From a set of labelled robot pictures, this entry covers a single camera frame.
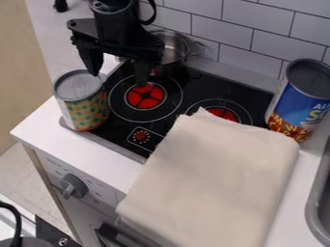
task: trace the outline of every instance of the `wooden wall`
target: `wooden wall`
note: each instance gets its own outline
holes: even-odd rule
[[[14,143],[10,130],[50,96],[50,78],[24,0],[1,0],[0,154]]]

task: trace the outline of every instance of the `can label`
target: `can label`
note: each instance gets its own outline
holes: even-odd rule
[[[57,98],[66,124],[78,131],[87,131],[102,125],[109,116],[107,94],[100,92],[86,99],[70,102]]]
[[[329,112],[330,100],[306,96],[288,81],[278,94],[267,117],[269,129],[284,133],[297,142],[308,140]]]

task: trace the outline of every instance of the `knob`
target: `knob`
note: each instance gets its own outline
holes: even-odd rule
[[[66,174],[61,179],[61,186],[64,189],[63,197],[68,199],[70,196],[81,199],[88,193],[88,187],[78,177],[72,174]]]

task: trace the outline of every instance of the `red burner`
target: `red burner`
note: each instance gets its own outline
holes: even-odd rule
[[[234,112],[226,108],[212,107],[212,108],[208,108],[207,111],[219,118],[223,118],[225,120],[230,120],[238,123],[238,118],[236,114],[234,114]]]
[[[157,84],[147,84],[145,87],[132,87],[126,97],[134,108],[152,109],[164,101],[165,92]]]

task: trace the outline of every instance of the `folded towel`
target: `folded towel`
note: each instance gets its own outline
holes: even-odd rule
[[[161,246],[261,247],[298,150],[203,109],[181,115],[117,212]]]

